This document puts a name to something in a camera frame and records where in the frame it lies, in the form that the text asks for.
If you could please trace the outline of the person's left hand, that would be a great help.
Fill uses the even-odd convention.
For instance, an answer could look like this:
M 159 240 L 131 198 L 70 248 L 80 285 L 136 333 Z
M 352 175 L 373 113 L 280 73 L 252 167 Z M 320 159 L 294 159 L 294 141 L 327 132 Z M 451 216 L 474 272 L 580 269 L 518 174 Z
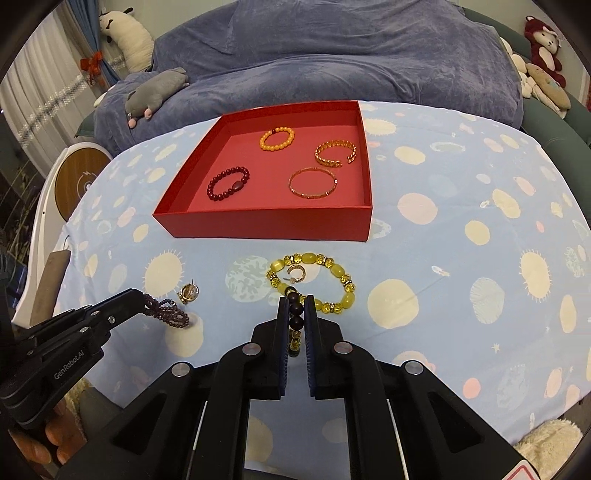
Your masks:
M 65 465 L 87 444 L 77 417 L 60 400 L 38 432 L 10 430 L 9 434 L 24 458 L 41 476 L 47 476 L 50 465 Z

